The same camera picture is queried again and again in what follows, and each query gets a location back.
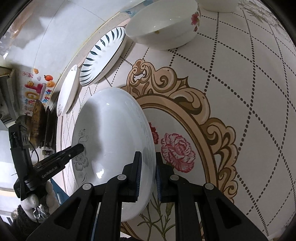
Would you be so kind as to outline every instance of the white bowl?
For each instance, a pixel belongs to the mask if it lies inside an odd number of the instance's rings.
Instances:
[[[160,0],[140,10],[129,21],[126,35],[154,49],[176,48],[196,36],[200,16],[195,0]]]
[[[197,0],[199,5],[212,12],[234,12],[239,0]]]
[[[142,153],[140,193],[136,203],[123,203],[121,221],[140,214],[155,183],[155,147],[149,123],[137,101],[126,91],[107,88],[95,93],[81,109],[75,123],[72,145],[85,150],[72,159],[75,179],[99,185],[121,174]]]
[[[57,116],[63,116],[69,110],[75,98],[79,85],[79,71],[75,64],[68,72],[57,100]]]

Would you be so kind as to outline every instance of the plate rim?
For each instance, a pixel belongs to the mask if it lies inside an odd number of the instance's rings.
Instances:
[[[115,53],[112,55],[112,57],[109,59],[109,61],[108,61],[108,63],[104,66],[104,68],[100,71],[100,73],[98,73],[97,74],[97,76],[96,77],[94,77],[93,78],[93,80],[91,81],[91,82],[89,82],[88,84],[82,84],[81,82],[80,82],[80,76],[79,76],[79,83],[81,84],[81,86],[88,86],[88,85],[90,85],[92,82],[94,82],[94,80],[103,72],[103,70],[108,66],[108,64],[110,63],[110,61],[113,59],[113,57],[114,57],[114,55],[118,52],[118,50],[120,49],[120,47],[121,47],[121,45],[122,45],[122,43],[124,42],[124,40],[125,40],[125,38],[126,38],[126,29],[125,29],[125,27],[123,27],[123,26],[117,26],[117,27],[115,27],[115,28],[113,28],[113,29],[116,29],[116,28],[123,28],[124,29],[124,36],[123,36],[123,38],[122,38],[122,41],[121,41],[121,43],[120,43],[120,45],[118,46],[118,48],[117,48],[117,50],[115,51]],[[88,52],[88,54],[87,54],[87,56],[85,57],[85,59],[84,59],[84,61],[83,61],[83,64],[84,64],[84,62],[85,62],[85,60],[86,60],[86,58],[88,57],[88,55],[90,54],[90,51]]]
[[[66,83],[66,79],[67,79],[67,76],[68,76],[68,74],[70,73],[70,71],[74,68],[74,67],[77,67],[76,68],[76,73],[75,73],[75,76],[74,76],[74,80],[73,80],[73,83],[72,83],[72,86],[71,86],[71,90],[69,91],[69,95],[68,95],[68,97],[67,97],[67,102],[66,102],[66,104],[63,106],[63,108],[62,108],[62,111],[61,111],[61,114],[60,115],[58,115],[58,112],[57,112],[57,116],[58,117],[61,117],[61,116],[63,116],[63,115],[65,115],[67,112],[68,112],[68,110],[65,112],[65,109],[66,109],[66,105],[67,105],[67,103],[68,103],[68,100],[69,100],[69,97],[70,97],[70,95],[71,95],[71,92],[73,91],[73,87],[74,87],[74,84],[75,84],[75,79],[76,79],[76,77],[77,77],[77,73],[78,73],[78,65],[77,64],[74,64],[72,67],[71,67],[71,69],[69,70],[69,72],[67,73],[67,75],[66,75],[66,77],[65,77],[65,79],[64,79],[64,82],[63,82],[63,84],[62,84],[62,87],[61,87],[61,90],[60,90],[60,92],[59,92],[59,97],[60,97],[60,93],[61,93],[61,91],[62,91],[62,89],[63,89],[63,86],[64,86],[64,84]]]

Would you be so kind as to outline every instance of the table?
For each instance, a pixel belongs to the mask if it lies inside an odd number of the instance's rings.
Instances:
[[[213,183],[270,236],[290,222],[296,207],[296,49],[256,0],[240,1],[234,13],[201,13],[196,38],[182,47],[159,51],[129,39],[98,84],[80,87],[57,145],[71,145],[88,98],[122,88],[144,109],[155,149],[175,173]],[[63,172],[71,195],[78,188],[72,165]],[[175,240],[174,224],[173,205],[154,194],[121,231],[168,241]]]

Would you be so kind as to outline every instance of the pink carnation print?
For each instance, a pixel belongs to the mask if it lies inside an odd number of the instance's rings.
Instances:
[[[149,126],[152,132],[154,144],[156,145],[158,144],[158,139],[159,139],[158,133],[156,132],[156,128],[151,125],[151,122],[149,122]]]
[[[161,139],[161,154],[178,171],[188,173],[194,167],[195,153],[190,143],[181,135],[165,134]]]
[[[199,22],[199,13],[196,12],[194,14],[192,14],[192,17],[191,17],[191,25],[197,25],[197,23]]]

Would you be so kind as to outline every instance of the hand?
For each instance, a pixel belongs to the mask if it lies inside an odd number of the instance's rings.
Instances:
[[[53,186],[50,181],[47,181],[45,184],[45,189],[47,191],[46,195],[46,205],[48,206],[49,214],[52,214],[59,207],[59,202],[55,196]],[[39,205],[39,199],[35,194],[30,195],[25,200],[20,202],[23,210],[27,216],[34,222],[37,222],[34,218],[33,211]]]

